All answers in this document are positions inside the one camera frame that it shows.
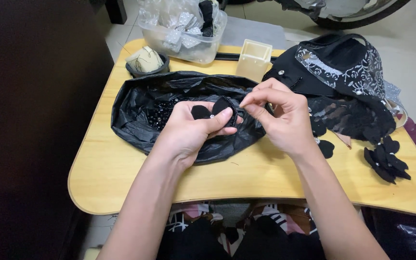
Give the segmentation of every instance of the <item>wheel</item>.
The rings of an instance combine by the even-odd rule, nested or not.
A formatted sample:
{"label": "wheel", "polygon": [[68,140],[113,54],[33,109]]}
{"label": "wheel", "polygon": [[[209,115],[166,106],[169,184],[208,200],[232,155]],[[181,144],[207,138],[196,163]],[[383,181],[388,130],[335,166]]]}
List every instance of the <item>wheel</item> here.
{"label": "wheel", "polygon": [[332,30],[347,30],[372,24],[380,21],[395,11],[401,9],[410,0],[377,0],[371,6],[364,7],[359,12],[346,16],[334,17],[329,15],[327,18],[317,18],[314,22],[320,27]]}

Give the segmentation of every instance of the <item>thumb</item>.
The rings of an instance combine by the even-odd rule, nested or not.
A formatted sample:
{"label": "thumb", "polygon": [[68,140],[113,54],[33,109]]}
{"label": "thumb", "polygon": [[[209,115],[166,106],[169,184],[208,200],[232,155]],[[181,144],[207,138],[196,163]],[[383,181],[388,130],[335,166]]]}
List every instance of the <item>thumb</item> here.
{"label": "thumb", "polygon": [[256,120],[258,120],[264,128],[266,128],[269,124],[272,123],[272,121],[275,119],[275,117],[267,110],[262,107],[258,106],[257,104],[248,104],[244,106],[244,109]]}
{"label": "thumb", "polygon": [[214,118],[205,119],[207,122],[207,134],[222,129],[232,117],[232,109],[230,107],[224,109]]}

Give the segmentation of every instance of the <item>forearm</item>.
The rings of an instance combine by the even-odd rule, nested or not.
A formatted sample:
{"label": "forearm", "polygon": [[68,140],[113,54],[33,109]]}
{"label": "forearm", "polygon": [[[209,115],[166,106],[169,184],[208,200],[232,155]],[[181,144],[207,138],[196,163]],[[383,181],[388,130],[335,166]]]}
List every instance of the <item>forearm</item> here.
{"label": "forearm", "polygon": [[328,259],[388,259],[315,146],[293,161]]}
{"label": "forearm", "polygon": [[177,160],[147,157],[137,174],[98,260],[155,259],[184,169]]}

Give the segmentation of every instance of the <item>left hand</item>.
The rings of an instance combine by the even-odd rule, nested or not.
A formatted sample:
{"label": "left hand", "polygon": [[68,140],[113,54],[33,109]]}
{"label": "left hand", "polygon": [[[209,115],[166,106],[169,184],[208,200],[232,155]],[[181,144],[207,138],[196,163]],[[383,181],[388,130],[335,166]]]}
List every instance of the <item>left hand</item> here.
{"label": "left hand", "polygon": [[[207,139],[237,132],[235,127],[224,128],[232,117],[231,108],[223,110],[214,118],[194,120],[190,113],[194,105],[203,105],[212,111],[214,103],[204,101],[177,103],[149,156],[157,155],[164,158],[169,156],[168,159],[177,160],[184,169],[187,169],[192,166],[198,151]],[[243,118],[237,117],[237,124],[241,122]]]}

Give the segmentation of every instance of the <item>tire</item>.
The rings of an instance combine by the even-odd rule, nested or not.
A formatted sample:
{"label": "tire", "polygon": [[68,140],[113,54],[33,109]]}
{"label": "tire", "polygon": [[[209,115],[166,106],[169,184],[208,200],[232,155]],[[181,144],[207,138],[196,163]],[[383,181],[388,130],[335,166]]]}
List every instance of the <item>tire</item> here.
{"label": "tire", "polygon": [[381,19],[401,9],[401,7],[405,6],[405,4],[407,4],[409,1],[410,0],[397,0],[395,3],[393,3],[391,6],[384,9],[383,11],[373,16],[359,20],[359,21],[338,22],[338,21],[334,21],[328,18],[319,17],[314,22],[320,27],[332,29],[332,30],[347,30],[347,29],[359,28],[359,27],[366,26],[369,24],[373,24],[374,22],[380,21]]}

